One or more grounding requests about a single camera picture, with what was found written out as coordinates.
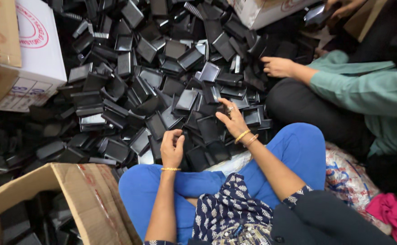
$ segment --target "green sleeve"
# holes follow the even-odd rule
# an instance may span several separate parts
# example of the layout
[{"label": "green sleeve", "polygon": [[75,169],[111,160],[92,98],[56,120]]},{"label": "green sleeve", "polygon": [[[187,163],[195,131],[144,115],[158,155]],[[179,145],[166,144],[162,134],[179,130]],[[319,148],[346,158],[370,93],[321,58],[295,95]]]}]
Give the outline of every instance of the green sleeve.
[{"label": "green sleeve", "polygon": [[319,71],[310,80],[310,88],[350,111],[397,117],[397,71],[380,71],[360,77]]}]

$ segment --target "gold bangle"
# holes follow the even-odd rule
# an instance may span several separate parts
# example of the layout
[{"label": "gold bangle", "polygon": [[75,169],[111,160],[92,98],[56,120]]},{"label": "gold bangle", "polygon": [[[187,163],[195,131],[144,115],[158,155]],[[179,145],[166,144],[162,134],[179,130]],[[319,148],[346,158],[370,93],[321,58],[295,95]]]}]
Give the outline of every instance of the gold bangle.
[{"label": "gold bangle", "polygon": [[259,137],[259,134],[256,134],[255,136],[253,136],[253,137],[244,145],[244,147],[248,147],[249,145],[251,145],[255,140],[257,140],[257,137]]},{"label": "gold bangle", "polygon": [[170,171],[179,171],[181,170],[180,168],[175,168],[175,167],[163,167],[161,168],[162,171],[164,170],[170,170]]},{"label": "gold bangle", "polygon": [[247,131],[243,132],[237,139],[235,139],[235,144],[237,144],[238,141],[239,141],[240,139],[242,139],[242,137],[244,137],[244,136],[245,136],[247,133],[249,133],[249,132],[251,132],[251,130],[247,130]]}]

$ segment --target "black garment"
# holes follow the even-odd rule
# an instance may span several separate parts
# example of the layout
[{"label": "black garment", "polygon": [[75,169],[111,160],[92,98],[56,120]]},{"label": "black garment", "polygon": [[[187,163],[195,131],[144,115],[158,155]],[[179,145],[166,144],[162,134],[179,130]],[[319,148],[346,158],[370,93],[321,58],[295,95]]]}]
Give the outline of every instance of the black garment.
[{"label": "black garment", "polygon": [[284,124],[310,123],[317,126],[326,141],[364,161],[375,136],[365,125],[362,114],[353,113],[317,96],[293,78],[275,85],[266,98],[266,111]]},{"label": "black garment", "polygon": [[304,194],[291,210],[279,204],[274,210],[273,244],[397,244],[355,210],[324,191]]},{"label": "black garment", "polygon": [[350,63],[390,61],[397,65],[397,0],[388,0]]},{"label": "black garment", "polygon": [[373,155],[366,162],[366,173],[381,192],[397,196],[397,155]]}]

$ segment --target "leaf print fabric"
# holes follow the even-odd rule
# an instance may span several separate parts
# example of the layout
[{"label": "leaf print fabric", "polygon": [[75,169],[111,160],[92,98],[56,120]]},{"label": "leaf print fabric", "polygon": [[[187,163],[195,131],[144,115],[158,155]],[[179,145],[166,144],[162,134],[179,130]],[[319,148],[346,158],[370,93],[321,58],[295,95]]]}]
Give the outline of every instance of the leaf print fabric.
[{"label": "leaf print fabric", "polygon": [[[307,192],[305,186],[283,203],[294,208],[297,200]],[[269,245],[272,229],[273,210],[261,200],[251,198],[244,182],[244,176],[230,174],[220,191],[214,195],[203,194],[197,201],[196,217],[192,238],[218,245]],[[242,220],[244,231],[238,238],[226,234],[233,233]],[[165,241],[148,241],[144,245],[174,245]]]}]

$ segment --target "green kurta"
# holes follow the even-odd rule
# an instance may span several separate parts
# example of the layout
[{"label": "green kurta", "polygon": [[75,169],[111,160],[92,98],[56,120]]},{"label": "green kurta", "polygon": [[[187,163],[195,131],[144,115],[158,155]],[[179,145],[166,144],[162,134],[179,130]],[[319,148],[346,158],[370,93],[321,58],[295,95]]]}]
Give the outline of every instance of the green kurta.
[{"label": "green kurta", "polygon": [[309,67],[320,70],[310,88],[339,107],[365,115],[376,136],[372,154],[397,152],[397,68],[391,61],[347,64],[348,56],[333,51]]}]

